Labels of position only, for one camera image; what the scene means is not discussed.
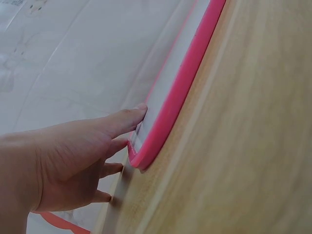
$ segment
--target light wood grain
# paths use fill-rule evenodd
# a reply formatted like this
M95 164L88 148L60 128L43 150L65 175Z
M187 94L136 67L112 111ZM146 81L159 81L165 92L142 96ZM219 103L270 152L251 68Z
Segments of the light wood grain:
M312 233L312 1L227 1L165 146L148 171L127 165L102 233Z

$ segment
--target wrist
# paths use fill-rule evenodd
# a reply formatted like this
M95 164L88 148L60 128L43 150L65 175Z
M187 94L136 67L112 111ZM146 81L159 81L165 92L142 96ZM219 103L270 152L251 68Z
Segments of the wrist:
M28 214L39 205L41 195L35 141L27 133L0 136L0 163L1 190L6 191L1 203Z

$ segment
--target hand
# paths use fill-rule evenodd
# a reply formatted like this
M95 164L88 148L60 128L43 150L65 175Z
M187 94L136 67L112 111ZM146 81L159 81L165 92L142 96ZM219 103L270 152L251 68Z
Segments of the hand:
M122 164L105 160L127 145L128 140L116 137L133 131L146 111L141 104L103 118L4 137L2 145L14 145L7 150L7 165L24 180L23 203L33 211L65 211L110 201L109 194L97 190L98 180L120 172Z

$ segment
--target white surface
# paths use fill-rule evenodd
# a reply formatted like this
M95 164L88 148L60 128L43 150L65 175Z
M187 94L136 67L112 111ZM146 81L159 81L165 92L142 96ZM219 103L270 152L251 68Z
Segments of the white surface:
M0 0L0 134L102 117L144 101L195 1ZM162 85L175 76L168 70ZM162 96L166 91L161 86ZM156 113L149 105L144 126ZM99 189L111 183L101 180ZM90 230L99 209L92 204L66 219ZM40 221L29 220L28 232L36 233Z
M205 14L209 2L210 0L181 1L181 3L184 3L184 5L181 7L188 9L187 11L185 11L185 13L190 12L189 9L193 5L194 8L190 13L189 18L187 19L185 26L183 27L183 30L178 37L178 40L175 42L175 45L172 48L168 60L163 67L161 73L159 74L158 80L155 83L155 86L149 96L149 99L147 101L149 110L143 122L137 127L136 132L133 134L132 143L136 152L139 152L140 148L144 143L144 140L149 134L153 123L158 116L158 113L160 112L161 106L165 101L170 91L170 88L176 78L176 75L180 69L180 65L187 53L188 48L191 45L191 42Z

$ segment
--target fingernail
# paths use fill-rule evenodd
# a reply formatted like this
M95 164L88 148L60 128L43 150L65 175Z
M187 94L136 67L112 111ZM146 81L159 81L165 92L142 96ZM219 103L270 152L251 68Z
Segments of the fingernail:
M134 109L145 111L147 109L147 105L145 103L141 103L137 105Z

